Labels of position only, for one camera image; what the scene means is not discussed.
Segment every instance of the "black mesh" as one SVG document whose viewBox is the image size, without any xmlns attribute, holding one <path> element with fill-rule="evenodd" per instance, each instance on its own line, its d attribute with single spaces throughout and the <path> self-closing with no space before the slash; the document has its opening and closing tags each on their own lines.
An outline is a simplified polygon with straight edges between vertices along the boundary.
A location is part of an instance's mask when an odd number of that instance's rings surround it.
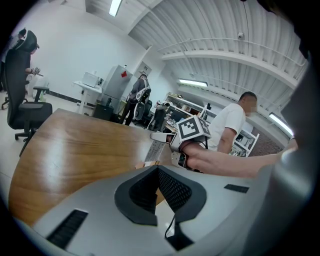
<svg viewBox="0 0 320 256">
<path fill-rule="evenodd" d="M 137 206 L 155 214 L 157 189 L 158 172 L 155 170 L 134 184 L 129 190 L 129 196 Z"/>
<path fill-rule="evenodd" d="M 192 190 L 164 171 L 159 169 L 158 173 L 159 189 L 171 209 L 176 213 L 189 200 Z"/>
<path fill-rule="evenodd" d="M 48 241 L 65 249 L 78 229 L 85 221 L 88 213 L 81 210 L 73 210 L 65 220 L 49 235 Z"/>
</svg>

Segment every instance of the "floor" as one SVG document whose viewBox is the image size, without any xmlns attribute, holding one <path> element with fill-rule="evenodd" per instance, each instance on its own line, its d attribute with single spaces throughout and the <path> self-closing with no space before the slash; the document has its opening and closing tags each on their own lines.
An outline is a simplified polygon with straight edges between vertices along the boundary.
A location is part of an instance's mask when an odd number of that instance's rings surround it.
<svg viewBox="0 0 320 256">
<path fill-rule="evenodd" d="M 0 92 L 0 104 L 5 101 L 5 92 Z M 26 97 L 28 101 L 33 101 L 31 97 Z M 45 101 L 52 104 L 53 112 L 58 108 L 65 109 L 68 111 L 76 112 L 79 108 L 76 103 L 61 99 L 52 95 L 46 94 L 44 96 Z M 84 113 L 92 114 L 92 109 L 85 107 L 83 109 Z M 12 177 L 14 175 L 17 163 L 19 161 L 19 153 L 24 145 L 23 139 L 15 140 L 15 134 L 21 133 L 23 130 L 13 130 L 8 126 L 7 123 L 7 113 L 8 110 L 0 110 L 0 198 L 4 201 L 6 207 L 8 207 L 9 190 Z M 130 126 L 139 127 L 131 122 Z M 158 217 L 158 228 L 161 234 L 165 234 L 174 213 L 168 206 L 166 201 L 161 202 L 155 210 L 155 214 Z M 169 230 L 168 236 L 174 234 L 174 225 Z"/>
</svg>

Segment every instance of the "wooden table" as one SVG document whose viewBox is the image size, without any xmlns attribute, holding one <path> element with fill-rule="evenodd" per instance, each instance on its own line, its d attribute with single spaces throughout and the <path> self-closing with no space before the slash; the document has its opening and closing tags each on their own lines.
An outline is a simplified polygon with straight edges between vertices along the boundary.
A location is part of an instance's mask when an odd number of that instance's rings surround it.
<svg viewBox="0 0 320 256">
<path fill-rule="evenodd" d="M 150 131 L 58 109 L 35 133 L 12 177 L 11 214 L 32 226 L 65 197 L 99 179 L 135 169 Z M 160 156 L 171 165 L 166 145 Z"/>
</svg>

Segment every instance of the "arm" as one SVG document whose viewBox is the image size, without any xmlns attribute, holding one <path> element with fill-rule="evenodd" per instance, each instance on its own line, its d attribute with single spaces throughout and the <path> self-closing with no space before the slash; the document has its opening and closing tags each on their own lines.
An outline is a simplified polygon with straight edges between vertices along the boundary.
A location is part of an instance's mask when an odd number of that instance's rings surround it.
<svg viewBox="0 0 320 256">
<path fill-rule="evenodd" d="M 297 148 L 296 140 L 292 139 L 280 153 L 263 156 L 232 156 L 204 149 L 197 143 L 187 144 L 182 151 L 189 156 L 187 165 L 205 174 L 254 178 L 262 167 L 274 164 L 285 151 Z"/>
<path fill-rule="evenodd" d="M 237 135 L 237 132 L 231 128 L 224 128 L 224 131 L 221 135 L 219 144 L 218 144 L 218 152 L 222 152 L 225 154 L 229 154 L 234 142 L 234 138 Z"/>
</svg>

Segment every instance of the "white wall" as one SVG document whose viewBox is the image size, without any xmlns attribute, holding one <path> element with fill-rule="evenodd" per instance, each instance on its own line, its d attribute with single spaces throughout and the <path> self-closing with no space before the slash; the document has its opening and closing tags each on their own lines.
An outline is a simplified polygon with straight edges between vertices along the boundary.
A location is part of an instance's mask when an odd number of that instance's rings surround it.
<svg viewBox="0 0 320 256">
<path fill-rule="evenodd" d="M 157 101 L 166 99 L 167 93 L 178 93 L 178 84 L 171 76 L 171 70 L 165 66 L 159 77 L 155 81 L 155 85 L 151 91 L 150 100 L 153 104 Z"/>
<path fill-rule="evenodd" d="M 39 3 L 15 32 L 24 27 L 35 33 L 40 46 L 32 65 L 48 77 L 51 91 L 75 99 L 82 90 L 72 81 L 81 80 L 85 71 L 105 79 L 113 66 L 127 65 L 133 73 L 146 51 L 109 22 L 65 5 Z"/>
</svg>

